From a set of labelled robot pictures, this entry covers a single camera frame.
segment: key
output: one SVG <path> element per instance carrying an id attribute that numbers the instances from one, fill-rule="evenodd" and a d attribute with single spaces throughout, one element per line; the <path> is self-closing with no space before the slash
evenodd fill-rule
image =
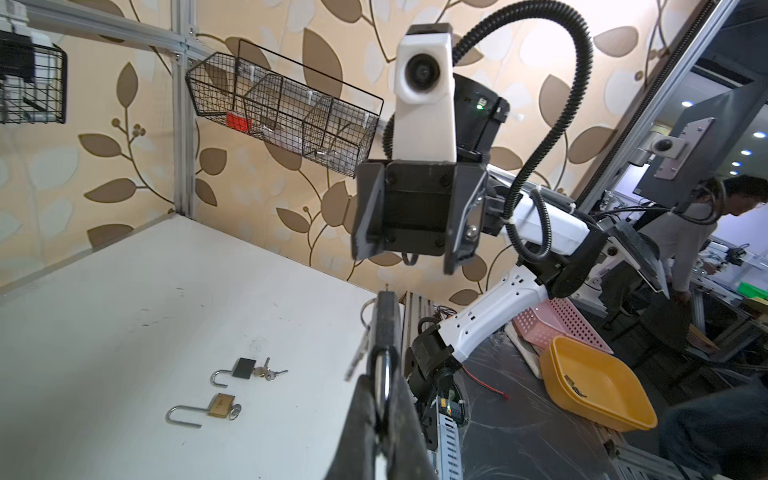
<path id="1" fill-rule="evenodd" d="M 271 382 L 275 379 L 276 376 L 282 375 L 284 373 L 288 373 L 288 370 L 282 370 L 280 372 L 273 372 L 272 370 L 270 370 L 269 372 L 266 373 L 266 379 L 267 381 Z"/>
<path id="2" fill-rule="evenodd" d="M 270 371 L 270 358 L 267 357 L 266 361 L 264 362 L 264 366 L 258 366 L 255 369 L 253 369 L 253 374 L 255 376 L 266 376 L 266 374 Z"/>
<path id="3" fill-rule="evenodd" d="M 362 341 L 360 342 L 360 346 L 357 347 L 357 351 L 355 352 L 355 356 L 352 357 L 352 363 L 349 364 L 349 368 L 346 370 L 346 374 L 344 374 L 344 381 L 348 382 L 352 378 L 352 374 L 355 372 L 355 368 L 357 368 L 357 364 L 360 363 L 360 360 L 364 356 L 366 356 L 366 350 L 368 350 L 368 343 L 370 341 L 370 333 L 371 329 L 366 328 L 366 332 L 362 335 Z"/>

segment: camera lens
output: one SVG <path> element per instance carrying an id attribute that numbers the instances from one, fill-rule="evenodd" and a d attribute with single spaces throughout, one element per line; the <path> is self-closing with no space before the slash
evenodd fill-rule
<path id="1" fill-rule="evenodd" d="M 656 142 L 656 150 L 658 151 L 667 151 L 670 148 L 672 148 L 672 140 L 664 138 L 663 140 Z"/>
<path id="2" fill-rule="evenodd" d="M 429 90 L 440 78 L 437 61 L 427 54 L 418 54 L 408 60 L 406 80 L 414 90 Z"/>

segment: white camera housing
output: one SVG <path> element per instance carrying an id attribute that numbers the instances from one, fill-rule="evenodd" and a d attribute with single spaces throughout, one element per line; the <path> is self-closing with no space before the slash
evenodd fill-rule
<path id="1" fill-rule="evenodd" d="M 397 48 L 393 160 L 456 162 L 451 40 L 448 24 L 412 25 Z M 437 81 L 424 91 L 411 86 L 406 77 L 408 62 L 421 54 L 434 58 L 439 68 Z"/>

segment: red wire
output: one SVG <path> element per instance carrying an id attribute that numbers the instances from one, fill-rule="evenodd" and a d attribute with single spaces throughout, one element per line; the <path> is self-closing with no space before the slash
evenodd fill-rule
<path id="1" fill-rule="evenodd" d="M 507 395 L 506 393 L 502 392 L 501 390 L 497 390 L 497 389 L 493 388 L 492 386 L 488 385 L 487 383 L 481 382 L 480 380 L 478 380 L 478 378 L 476 376 L 472 375 L 469 372 L 469 370 L 467 370 L 467 367 L 462 365 L 462 368 L 464 369 L 464 373 L 466 373 L 469 376 L 469 378 L 475 380 L 478 383 L 478 385 L 484 386 L 486 389 L 491 390 L 494 393 L 498 393 L 499 395 L 504 397 L 504 400 L 509 400 L 509 395 Z"/>

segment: wallpaper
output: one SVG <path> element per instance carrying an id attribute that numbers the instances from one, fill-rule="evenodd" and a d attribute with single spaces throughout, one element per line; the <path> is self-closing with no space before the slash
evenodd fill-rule
<path id="1" fill-rule="evenodd" d="M 496 0 L 225 0 L 198 2 L 198 36 L 219 51 L 237 53 L 245 38 L 343 79 L 384 99 L 394 110 L 392 80 L 397 44 L 414 23 L 450 22 L 455 41 L 507 1 Z M 569 194 L 648 75 L 697 7 L 694 0 L 570 0 L 594 36 L 594 68 L 583 106 L 533 180 Z M 264 65 L 255 48 L 240 53 Z M 554 123 L 569 93 L 574 48 L 549 21 L 528 20 L 489 35 L 457 72 L 479 81 L 511 105 L 492 149 L 492 163 L 515 171 Z M 286 74 L 324 90 L 316 74 Z M 349 92 L 341 96 L 352 103 Z M 453 276 L 442 258 L 402 265 L 394 253 L 363 262 L 349 254 L 356 210 L 355 181 L 279 147 L 198 118 L 200 132 L 196 218 L 223 232 L 370 290 L 385 285 L 439 302 L 466 305 L 516 261 L 503 237 L 484 235 L 478 259 Z M 371 157 L 383 157 L 380 137 Z"/>
<path id="2" fill-rule="evenodd" d="M 78 3 L 131 12 L 129 2 Z M 170 24 L 157 2 L 137 0 L 136 11 Z M 0 125 L 0 286 L 173 206 L 168 58 L 113 38 L 45 33 L 68 54 L 67 121 Z"/>

